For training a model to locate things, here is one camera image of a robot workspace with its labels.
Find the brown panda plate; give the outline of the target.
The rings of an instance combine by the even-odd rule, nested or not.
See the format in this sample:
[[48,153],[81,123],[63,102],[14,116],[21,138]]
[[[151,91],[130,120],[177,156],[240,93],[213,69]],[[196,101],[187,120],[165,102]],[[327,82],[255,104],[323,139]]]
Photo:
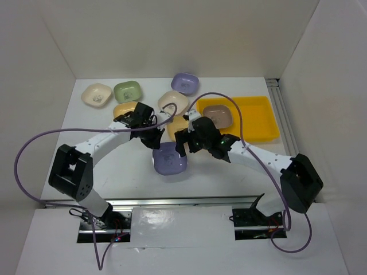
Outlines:
[[208,117],[217,129],[228,128],[233,123],[232,113],[225,105],[210,105],[203,109],[203,116]]

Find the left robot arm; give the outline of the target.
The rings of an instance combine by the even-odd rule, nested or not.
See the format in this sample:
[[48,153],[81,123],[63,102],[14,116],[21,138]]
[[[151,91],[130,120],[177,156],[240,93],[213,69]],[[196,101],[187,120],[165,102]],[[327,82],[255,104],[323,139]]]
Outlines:
[[75,146],[61,145],[54,158],[49,185],[72,198],[89,212],[99,228],[127,224],[128,219],[113,210],[93,187],[93,169],[105,156],[132,139],[140,139],[149,149],[158,149],[169,115],[155,114],[152,107],[137,103],[133,111],[113,119],[101,133]]

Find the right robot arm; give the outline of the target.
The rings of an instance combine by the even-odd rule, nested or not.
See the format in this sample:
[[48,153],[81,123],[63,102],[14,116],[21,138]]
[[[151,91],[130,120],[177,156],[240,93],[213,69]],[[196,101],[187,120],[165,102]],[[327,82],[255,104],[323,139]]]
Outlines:
[[250,211],[252,222],[264,224],[275,213],[293,210],[305,214],[323,188],[323,182],[310,159],[303,155],[279,155],[222,134],[211,119],[199,117],[188,128],[175,133],[176,151],[181,156],[207,150],[214,158],[241,164],[268,175],[275,195],[261,195]]

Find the purple panda plate front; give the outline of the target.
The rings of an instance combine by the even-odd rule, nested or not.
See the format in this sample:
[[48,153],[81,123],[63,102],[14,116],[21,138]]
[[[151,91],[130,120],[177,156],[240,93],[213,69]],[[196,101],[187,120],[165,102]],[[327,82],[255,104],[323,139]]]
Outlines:
[[182,157],[175,147],[176,142],[164,142],[160,144],[159,149],[153,149],[153,166],[158,174],[177,175],[187,169],[187,157]]

